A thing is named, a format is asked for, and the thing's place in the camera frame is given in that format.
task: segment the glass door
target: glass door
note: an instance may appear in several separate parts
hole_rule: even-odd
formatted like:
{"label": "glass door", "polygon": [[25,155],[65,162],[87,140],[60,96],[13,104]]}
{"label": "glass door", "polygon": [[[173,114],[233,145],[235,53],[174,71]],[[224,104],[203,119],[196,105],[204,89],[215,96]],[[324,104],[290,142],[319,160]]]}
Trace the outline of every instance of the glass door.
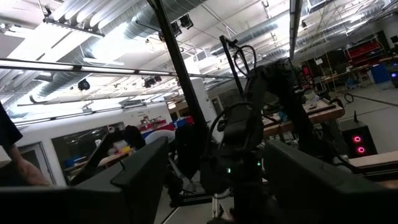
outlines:
{"label": "glass door", "polygon": [[51,173],[48,161],[44,155],[41,143],[35,143],[28,146],[18,147],[21,156],[42,171],[44,177],[55,184],[54,177]]}

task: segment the ceiling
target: ceiling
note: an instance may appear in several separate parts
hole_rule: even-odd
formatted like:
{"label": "ceiling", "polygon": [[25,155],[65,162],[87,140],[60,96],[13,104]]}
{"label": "ceiling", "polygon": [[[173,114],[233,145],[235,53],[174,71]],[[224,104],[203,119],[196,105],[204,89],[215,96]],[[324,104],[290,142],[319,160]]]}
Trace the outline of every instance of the ceiling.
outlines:
{"label": "ceiling", "polygon": [[[65,6],[70,2],[75,2],[75,6],[77,6],[79,1],[65,0],[63,4]],[[42,6],[47,5],[53,12],[60,10],[60,6],[62,6],[61,1],[59,0],[41,0],[40,2]],[[101,7],[97,8],[97,10],[93,11],[93,13],[88,16],[87,19],[90,19],[93,15],[95,16],[95,12],[99,14],[99,12],[104,10],[107,5],[114,4],[115,2],[121,2],[120,4],[127,4],[129,2],[128,4],[131,6],[137,1],[108,1],[101,5]],[[191,55],[202,51],[208,52],[210,47],[220,43],[218,37],[221,35],[232,38],[235,36],[235,34],[245,32],[245,30],[248,30],[289,9],[288,0],[230,0],[228,1],[228,4],[225,3],[225,0],[202,0],[202,2],[204,3],[189,12],[189,16],[194,26],[190,29],[182,28],[182,34],[176,38],[180,48],[183,49],[182,55],[184,58],[189,58]],[[368,9],[374,7],[376,4],[380,4],[381,0],[334,0],[328,2],[322,2],[321,0],[311,0],[310,2],[312,2],[313,5],[317,2],[321,2],[322,6],[324,7],[321,7],[319,10],[315,10],[309,14],[306,12],[306,6],[308,5],[308,2],[303,0],[303,12],[301,20],[305,21],[307,26],[305,29],[302,26],[299,27],[297,37],[298,40],[311,35],[319,35],[319,39],[329,39],[339,35],[347,35],[347,33],[349,34],[349,32],[352,32],[354,29],[357,29],[360,26],[354,27],[352,30],[350,30],[350,27],[345,25],[343,32],[340,29],[338,30],[338,33],[333,30],[333,32],[326,32],[323,34],[322,31],[330,28],[331,26],[338,26],[339,23],[342,23],[343,21],[354,21],[355,19],[358,19],[360,22],[366,22],[371,16],[368,18],[361,17],[361,15],[365,15],[365,12]],[[383,5],[380,4],[381,7],[375,10],[380,11],[382,7],[390,3],[390,0],[385,0],[382,3]],[[43,18],[44,16],[36,0],[0,0],[0,22],[6,24],[18,24],[28,29],[35,29],[36,27],[40,27],[39,25],[42,24]],[[260,55],[261,57],[269,57],[268,54],[276,49],[289,49],[289,45],[286,45],[289,43],[289,17],[287,16],[283,19],[279,19],[276,24],[278,24],[279,28],[274,29],[273,31],[268,32],[267,34],[253,39],[247,43],[252,45],[256,49],[256,54]],[[58,29],[58,33],[63,32],[61,28]],[[68,37],[68,35],[71,35],[71,32],[68,31],[65,34],[60,34],[61,37],[58,42],[54,42],[53,44],[60,45],[60,43],[65,41],[65,37]],[[88,36],[81,38],[80,47],[84,46],[87,41],[91,40],[88,38],[91,37]],[[173,65],[170,63],[171,58],[167,48],[165,47],[165,44],[159,40],[157,33],[147,36],[146,39],[149,40],[149,43],[145,43],[145,41],[142,40],[138,41],[134,47],[126,47],[126,49],[123,49],[124,54],[122,54],[117,61],[122,62],[124,65],[119,67],[155,71],[174,71]],[[0,47],[2,49],[0,51],[0,56],[2,58],[10,57],[10,54],[14,49],[21,47],[21,43],[23,41],[23,38],[10,37],[8,35],[0,34]],[[309,45],[315,45],[317,41],[318,39],[313,39],[310,40],[310,42],[304,42],[304,44],[299,44],[299,42],[297,42],[295,49],[296,51],[299,51],[304,48],[308,48]],[[79,44],[76,44],[76,46],[77,48],[75,50],[79,50]],[[71,54],[71,52],[73,53],[73,49],[74,47],[65,50],[64,55]],[[60,61],[59,59],[56,60],[51,58],[49,61],[56,62]],[[219,55],[217,57],[209,55],[206,60],[197,62],[197,66],[198,71],[202,74],[217,75],[229,71],[229,66],[224,55]],[[17,108],[15,113],[39,113],[38,111],[43,110],[41,106],[37,107],[35,105],[36,107],[34,107],[33,105],[27,105],[32,104],[32,102],[29,100],[29,95],[32,94],[32,91],[36,91],[41,86],[45,85],[45,83],[33,85],[30,80],[24,80],[24,77],[22,77],[23,75],[26,75],[26,72],[21,74],[18,74],[17,72],[17,74],[12,76],[12,79],[6,80],[6,82],[4,82],[6,86],[0,86],[0,89],[7,92],[26,90],[26,96],[21,98],[21,96],[13,97],[12,95],[3,95],[0,96],[1,101],[3,104],[7,104],[7,106],[13,110]],[[137,96],[142,97],[146,95],[146,97],[150,97],[156,93],[159,95],[159,93],[165,92],[167,92],[169,95],[170,90],[177,91],[177,81],[173,77],[162,77],[162,81],[158,82],[151,88],[143,87],[144,80],[142,78],[145,77],[147,76],[109,75],[105,73],[90,75],[86,78],[91,85],[89,90],[80,91],[76,87],[76,84],[74,84],[72,85],[72,88],[64,88],[62,90],[55,91],[54,94],[50,95],[50,97],[48,96],[45,100],[47,104],[76,101],[76,108],[81,108],[82,105],[86,105],[87,101],[90,100],[111,99],[114,102],[119,102],[121,100],[125,100],[126,98],[134,99]],[[205,81],[211,85],[216,80],[206,79]],[[27,89],[29,85],[32,85],[34,88]]]}

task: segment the metal pole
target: metal pole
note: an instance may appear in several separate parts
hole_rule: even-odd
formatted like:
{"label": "metal pole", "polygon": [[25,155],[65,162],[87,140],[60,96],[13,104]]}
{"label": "metal pole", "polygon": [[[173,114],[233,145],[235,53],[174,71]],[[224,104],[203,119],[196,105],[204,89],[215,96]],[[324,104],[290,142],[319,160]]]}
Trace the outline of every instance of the metal pole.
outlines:
{"label": "metal pole", "polygon": [[207,123],[202,113],[202,110],[200,109],[197,96],[192,87],[192,83],[188,75],[187,68],[185,68],[180,48],[178,47],[177,41],[175,40],[174,34],[172,32],[170,21],[165,13],[162,0],[148,0],[148,3],[152,6],[152,8],[156,13],[160,29],[162,30],[162,33],[164,35],[166,46],[169,50],[170,57],[173,61],[174,69],[177,73],[181,89],[184,92],[187,105],[190,108],[190,112],[195,122],[195,126],[197,127],[197,130],[200,132],[199,134],[203,135],[204,137],[207,134],[206,131]]}
{"label": "metal pole", "polygon": [[243,96],[243,87],[242,87],[241,81],[239,80],[238,74],[236,73],[235,65],[232,61],[231,55],[229,54],[229,49],[228,49],[227,40],[226,40],[225,36],[222,35],[220,37],[220,41],[221,41],[221,44],[223,45],[224,52],[225,52],[226,58],[228,59],[229,66],[231,67],[231,71],[234,76],[235,83],[238,88],[239,94],[241,96]]}

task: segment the black box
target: black box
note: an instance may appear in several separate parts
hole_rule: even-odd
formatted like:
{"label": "black box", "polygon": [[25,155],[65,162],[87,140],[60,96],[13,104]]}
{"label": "black box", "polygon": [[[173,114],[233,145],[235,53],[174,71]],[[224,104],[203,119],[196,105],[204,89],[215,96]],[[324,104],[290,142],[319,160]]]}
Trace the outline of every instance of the black box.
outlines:
{"label": "black box", "polygon": [[369,128],[353,119],[340,122],[341,133],[348,145],[348,157],[357,158],[377,154]]}

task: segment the blue bin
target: blue bin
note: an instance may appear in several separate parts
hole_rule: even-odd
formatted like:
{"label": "blue bin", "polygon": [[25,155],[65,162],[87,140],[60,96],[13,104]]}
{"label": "blue bin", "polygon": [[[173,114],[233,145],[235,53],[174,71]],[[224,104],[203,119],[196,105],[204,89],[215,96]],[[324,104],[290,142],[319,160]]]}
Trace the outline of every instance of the blue bin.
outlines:
{"label": "blue bin", "polygon": [[388,82],[390,80],[389,72],[385,65],[376,65],[371,68],[375,84]]}

